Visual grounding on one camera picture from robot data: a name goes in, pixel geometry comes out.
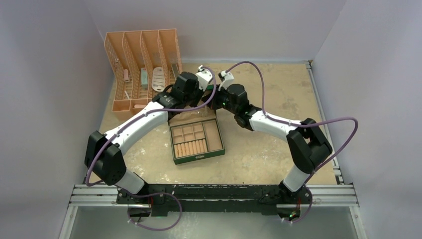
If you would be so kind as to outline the green jewelry box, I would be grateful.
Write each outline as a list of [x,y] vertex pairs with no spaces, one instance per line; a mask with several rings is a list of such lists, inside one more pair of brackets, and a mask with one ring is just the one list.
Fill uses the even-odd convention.
[[216,112],[208,106],[182,112],[169,120],[168,126],[176,165],[225,155]]

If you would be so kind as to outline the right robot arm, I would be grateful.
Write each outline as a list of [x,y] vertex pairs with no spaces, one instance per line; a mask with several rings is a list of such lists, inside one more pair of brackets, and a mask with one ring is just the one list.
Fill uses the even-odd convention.
[[202,101],[209,100],[213,110],[225,109],[233,114],[237,124],[250,131],[269,134],[288,144],[293,167],[280,183],[280,198],[287,203],[299,196],[306,180],[331,154],[332,146],[315,121],[307,118],[288,123],[287,119],[264,114],[250,103],[243,85],[233,84],[227,89],[207,93]]

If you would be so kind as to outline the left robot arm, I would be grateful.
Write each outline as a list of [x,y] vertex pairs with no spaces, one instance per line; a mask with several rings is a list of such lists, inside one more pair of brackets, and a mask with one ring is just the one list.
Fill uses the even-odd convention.
[[215,76],[206,67],[195,74],[182,72],[173,85],[158,93],[135,116],[106,133],[94,131],[89,136],[85,156],[88,168],[85,184],[93,186],[90,177],[96,174],[100,182],[125,189],[135,203],[144,203],[148,199],[147,183],[126,167],[124,155],[150,131],[175,115],[205,107],[206,104],[200,105],[199,101],[209,83],[215,83]]

